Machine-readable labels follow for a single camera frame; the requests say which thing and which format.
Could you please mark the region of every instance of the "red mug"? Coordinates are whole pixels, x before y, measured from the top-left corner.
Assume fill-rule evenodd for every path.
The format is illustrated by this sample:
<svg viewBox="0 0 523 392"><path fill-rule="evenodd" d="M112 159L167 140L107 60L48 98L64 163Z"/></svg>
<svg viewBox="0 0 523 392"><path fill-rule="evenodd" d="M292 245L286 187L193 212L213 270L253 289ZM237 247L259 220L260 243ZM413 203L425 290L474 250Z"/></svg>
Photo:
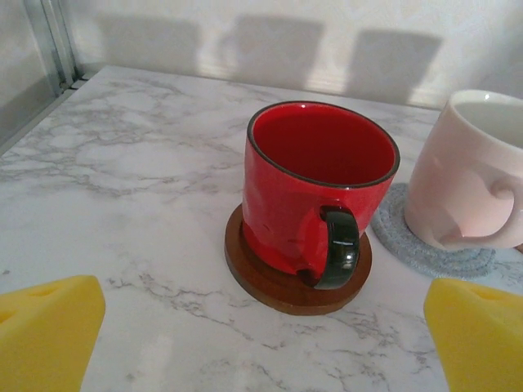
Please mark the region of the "red mug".
<svg viewBox="0 0 523 392"><path fill-rule="evenodd" d="M244 164L242 231L254 253L314 288L348 282L400 165L389 134L336 105L282 102L251 118Z"/></svg>

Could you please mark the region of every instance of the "white wall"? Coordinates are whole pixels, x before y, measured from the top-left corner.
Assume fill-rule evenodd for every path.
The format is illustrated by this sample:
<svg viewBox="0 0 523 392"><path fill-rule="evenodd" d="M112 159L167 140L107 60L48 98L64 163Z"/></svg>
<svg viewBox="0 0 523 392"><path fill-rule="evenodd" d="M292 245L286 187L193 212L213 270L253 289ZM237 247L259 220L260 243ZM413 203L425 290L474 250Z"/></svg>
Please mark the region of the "white wall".
<svg viewBox="0 0 523 392"><path fill-rule="evenodd" d="M23 0L0 2L0 144L54 100Z"/></svg>
<svg viewBox="0 0 523 392"><path fill-rule="evenodd" d="M521 0L62 0L79 63L441 106L523 94Z"/></svg>

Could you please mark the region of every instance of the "mug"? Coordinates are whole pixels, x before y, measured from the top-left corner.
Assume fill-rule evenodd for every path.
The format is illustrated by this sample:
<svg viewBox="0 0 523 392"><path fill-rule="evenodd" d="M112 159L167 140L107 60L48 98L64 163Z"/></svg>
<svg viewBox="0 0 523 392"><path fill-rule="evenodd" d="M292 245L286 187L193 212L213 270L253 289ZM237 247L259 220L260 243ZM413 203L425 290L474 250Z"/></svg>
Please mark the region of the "mug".
<svg viewBox="0 0 523 392"><path fill-rule="evenodd" d="M250 120L244 164L242 232L254 253L310 287L343 286L398 170L394 140L349 109L282 102Z"/></svg>
<svg viewBox="0 0 523 392"><path fill-rule="evenodd" d="M454 93L416 162L405 222L445 250L523 242L523 100Z"/></svg>

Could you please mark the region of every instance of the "wooden coaster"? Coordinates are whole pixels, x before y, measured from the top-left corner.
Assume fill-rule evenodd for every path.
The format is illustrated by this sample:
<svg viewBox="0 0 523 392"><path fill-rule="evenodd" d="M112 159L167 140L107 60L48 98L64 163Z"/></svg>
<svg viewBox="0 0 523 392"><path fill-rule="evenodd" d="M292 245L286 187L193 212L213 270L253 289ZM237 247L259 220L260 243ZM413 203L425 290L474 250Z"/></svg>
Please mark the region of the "wooden coaster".
<svg viewBox="0 0 523 392"><path fill-rule="evenodd" d="M360 239L360 258L349 282L336 290L316 290L256 256L244 239L242 221L240 204L226 227L225 252L230 272L251 296L280 312L318 315L339 310L356 296L369 276L372 251L367 234Z"/></svg>

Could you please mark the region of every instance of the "white marble surface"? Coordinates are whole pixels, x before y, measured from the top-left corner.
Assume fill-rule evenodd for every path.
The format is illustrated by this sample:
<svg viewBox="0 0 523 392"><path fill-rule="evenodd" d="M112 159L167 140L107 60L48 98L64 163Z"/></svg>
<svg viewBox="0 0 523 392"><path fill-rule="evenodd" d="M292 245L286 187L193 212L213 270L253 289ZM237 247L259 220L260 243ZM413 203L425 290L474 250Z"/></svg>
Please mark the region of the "white marble surface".
<svg viewBox="0 0 523 392"><path fill-rule="evenodd" d="M223 255L245 127L264 105L324 100L396 139L408 180L437 112L108 67L0 158L0 290L74 274L107 311L83 392L447 390L422 316L430 279L368 230L373 269L343 310L280 314ZM481 282L523 293L523 257Z"/></svg>

